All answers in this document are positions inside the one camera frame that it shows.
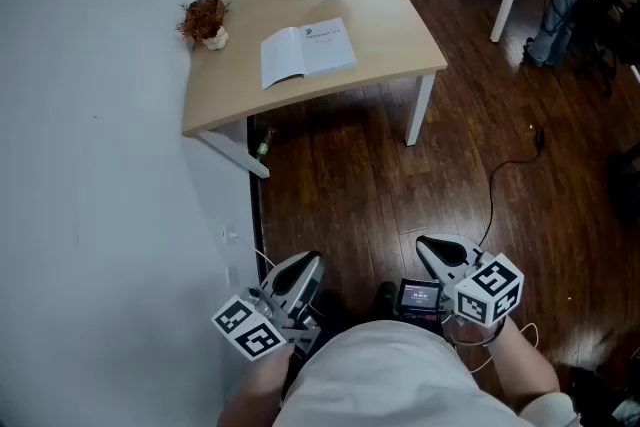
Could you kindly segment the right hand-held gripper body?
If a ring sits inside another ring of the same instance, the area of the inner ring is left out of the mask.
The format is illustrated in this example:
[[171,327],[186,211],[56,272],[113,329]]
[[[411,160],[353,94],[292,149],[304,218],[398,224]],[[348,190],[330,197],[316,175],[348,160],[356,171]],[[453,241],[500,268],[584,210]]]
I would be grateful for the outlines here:
[[503,253],[481,262],[445,291],[456,316],[490,328],[519,305],[524,275]]

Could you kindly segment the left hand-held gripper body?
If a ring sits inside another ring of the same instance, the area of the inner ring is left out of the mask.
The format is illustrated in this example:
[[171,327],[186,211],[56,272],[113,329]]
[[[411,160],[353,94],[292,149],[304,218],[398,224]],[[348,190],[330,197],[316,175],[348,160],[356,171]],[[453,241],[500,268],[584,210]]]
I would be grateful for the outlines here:
[[250,361],[287,344],[306,355],[321,333],[311,313],[311,302],[304,310],[282,310],[277,296],[268,295],[261,286],[248,287],[224,303],[211,322]]

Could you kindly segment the yellow-edged paperback book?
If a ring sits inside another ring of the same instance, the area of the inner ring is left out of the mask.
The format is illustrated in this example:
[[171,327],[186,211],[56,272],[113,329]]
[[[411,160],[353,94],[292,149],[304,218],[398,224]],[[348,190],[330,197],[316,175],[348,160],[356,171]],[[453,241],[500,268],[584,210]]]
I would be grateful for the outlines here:
[[342,18],[285,27],[261,43],[263,90],[292,77],[316,76],[356,66]]

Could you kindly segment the person's right forearm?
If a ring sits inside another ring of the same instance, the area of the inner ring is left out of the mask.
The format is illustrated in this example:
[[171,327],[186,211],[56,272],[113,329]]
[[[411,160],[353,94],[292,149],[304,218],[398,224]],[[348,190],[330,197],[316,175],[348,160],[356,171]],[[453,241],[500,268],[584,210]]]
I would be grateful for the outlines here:
[[506,400],[517,413],[540,397],[560,392],[553,366],[509,317],[488,349]]

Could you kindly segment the person's left forearm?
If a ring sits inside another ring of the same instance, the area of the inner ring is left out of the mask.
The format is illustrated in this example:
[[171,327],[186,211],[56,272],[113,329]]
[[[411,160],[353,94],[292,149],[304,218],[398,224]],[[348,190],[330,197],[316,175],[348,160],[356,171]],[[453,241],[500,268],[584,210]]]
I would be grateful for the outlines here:
[[220,414],[217,427],[272,427],[293,352],[294,346],[287,344],[255,361],[248,379]]

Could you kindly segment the black device with screen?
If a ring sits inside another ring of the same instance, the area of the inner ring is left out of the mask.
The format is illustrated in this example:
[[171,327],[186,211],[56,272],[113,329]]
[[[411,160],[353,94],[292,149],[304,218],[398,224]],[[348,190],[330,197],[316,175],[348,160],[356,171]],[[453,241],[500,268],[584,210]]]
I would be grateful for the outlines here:
[[442,284],[437,280],[403,278],[397,299],[397,315],[402,319],[439,318],[442,308]]

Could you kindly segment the person's black trousers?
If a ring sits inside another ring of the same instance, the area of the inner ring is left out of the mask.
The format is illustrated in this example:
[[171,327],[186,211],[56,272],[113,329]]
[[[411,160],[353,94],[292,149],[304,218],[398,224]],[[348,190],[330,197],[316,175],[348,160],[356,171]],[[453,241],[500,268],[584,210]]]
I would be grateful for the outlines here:
[[[300,371],[309,359],[324,345],[348,329],[366,322],[379,321],[375,320],[372,316],[373,302],[365,313],[356,315],[347,310],[345,303],[335,293],[324,291],[319,299],[319,310],[314,314],[318,320],[319,326],[321,327],[321,333],[316,339],[316,342],[308,355],[300,356],[298,351],[294,352],[294,356],[291,358],[289,370],[292,372]],[[435,335],[444,335],[443,327],[439,319],[402,319],[398,317],[396,312],[396,318],[390,321],[413,325]]]

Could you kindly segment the person's black shoe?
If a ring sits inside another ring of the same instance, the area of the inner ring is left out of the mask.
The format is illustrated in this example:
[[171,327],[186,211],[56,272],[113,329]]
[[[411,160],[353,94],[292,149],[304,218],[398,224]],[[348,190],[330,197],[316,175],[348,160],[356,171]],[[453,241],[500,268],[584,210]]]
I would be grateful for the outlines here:
[[393,282],[383,282],[375,295],[372,305],[372,316],[375,320],[394,320],[398,289]]

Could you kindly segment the person's white shirt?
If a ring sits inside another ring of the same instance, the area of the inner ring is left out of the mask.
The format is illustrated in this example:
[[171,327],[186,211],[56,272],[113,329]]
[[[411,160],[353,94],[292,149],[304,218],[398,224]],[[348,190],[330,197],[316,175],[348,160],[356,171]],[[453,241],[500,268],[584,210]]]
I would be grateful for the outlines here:
[[582,427],[551,392],[514,412],[480,389],[440,336],[397,321],[361,324],[302,367],[274,427]]

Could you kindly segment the green glass bottle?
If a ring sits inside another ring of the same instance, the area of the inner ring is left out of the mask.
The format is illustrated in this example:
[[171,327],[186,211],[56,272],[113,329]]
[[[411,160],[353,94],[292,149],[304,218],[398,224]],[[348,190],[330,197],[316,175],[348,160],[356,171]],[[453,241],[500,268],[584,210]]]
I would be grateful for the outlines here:
[[267,128],[264,137],[256,149],[256,159],[258,161],[261,161],[268,154],[275,133],[276,129],[274,127]]

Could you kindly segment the black equipment pile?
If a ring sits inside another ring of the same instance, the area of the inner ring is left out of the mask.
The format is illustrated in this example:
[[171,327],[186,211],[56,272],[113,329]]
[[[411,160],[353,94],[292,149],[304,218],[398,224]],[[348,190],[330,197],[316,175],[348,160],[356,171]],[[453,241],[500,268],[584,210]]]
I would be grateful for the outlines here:
[[609,385],[593,371],[569,372],[569,395],[582,427],[640,427],[640,370],[627,374],[622,387]]

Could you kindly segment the black chair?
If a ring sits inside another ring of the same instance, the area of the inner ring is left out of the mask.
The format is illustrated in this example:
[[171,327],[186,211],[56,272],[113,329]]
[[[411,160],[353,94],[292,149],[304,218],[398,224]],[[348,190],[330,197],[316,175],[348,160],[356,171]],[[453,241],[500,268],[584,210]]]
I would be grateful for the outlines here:
[[616,217],[623,223],[640,219],[640,143],[607,160],[606,185]]

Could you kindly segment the light wooden table white legs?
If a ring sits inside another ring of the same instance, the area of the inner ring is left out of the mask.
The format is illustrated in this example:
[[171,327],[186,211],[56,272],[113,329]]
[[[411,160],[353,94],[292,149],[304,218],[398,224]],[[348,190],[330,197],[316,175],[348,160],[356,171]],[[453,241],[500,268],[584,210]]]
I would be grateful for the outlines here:
[[[219,127],[297,102],[396,79],[415,78],[405,142],[416,143],[444,55],[410,0],[224,0],[230,35],[219,51],[192,54],[182,133],[197,137],[260,178],[269,170]],[[293,78],[264,89],[260,45],[278,30],[343,20],[355,53],[351,69]]]

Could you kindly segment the brown dried plant white vase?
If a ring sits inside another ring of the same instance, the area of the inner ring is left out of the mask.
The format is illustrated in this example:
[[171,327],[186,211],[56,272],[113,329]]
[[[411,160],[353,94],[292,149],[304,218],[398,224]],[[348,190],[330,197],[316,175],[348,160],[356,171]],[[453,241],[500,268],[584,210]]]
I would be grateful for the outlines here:
[[223,18],[208,14],[207,0],[194,0],[189,4],[182,4],[184,18],[177,24],[177,32],[184,39],[192,40],[196,45],[204,46],[208,50],[223,49],[229,39],[229,34],[224,27],[224,19],[230,7],[228,2],[224,1],[224,3],[226,12]]

